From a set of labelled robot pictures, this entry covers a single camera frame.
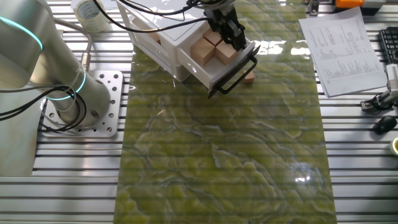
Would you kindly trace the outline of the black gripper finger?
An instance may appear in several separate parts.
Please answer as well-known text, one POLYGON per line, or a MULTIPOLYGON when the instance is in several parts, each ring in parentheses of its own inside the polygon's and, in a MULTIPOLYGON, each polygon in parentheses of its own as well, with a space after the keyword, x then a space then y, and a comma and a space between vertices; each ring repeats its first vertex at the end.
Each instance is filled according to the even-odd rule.
POLYGON ((231 28, 233 30, 233 47, 235 50, 244 50, 247 46, 246 37, 244 35, 245 27, 240 23, 231 23, 231 28))
POLYGON ((230 44, 233 47, 233 49, 235 49, 236 51, 240 50, 239 40, 238 40, 239 34, 240 32, 232 32, 227 30, 220 31, 220 35, 223 41, 226 44, 230 44))

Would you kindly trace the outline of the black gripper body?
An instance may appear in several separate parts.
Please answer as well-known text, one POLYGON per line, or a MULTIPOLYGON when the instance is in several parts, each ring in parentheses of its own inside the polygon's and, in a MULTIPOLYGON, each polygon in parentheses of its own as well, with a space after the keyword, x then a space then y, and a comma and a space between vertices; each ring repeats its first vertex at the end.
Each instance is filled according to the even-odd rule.
POLYGON ((239 35, 240 26, 236 10, 232 8, 205 9, 204 15, 209 19, 208 23, 212 31, 222 35, 239 35))

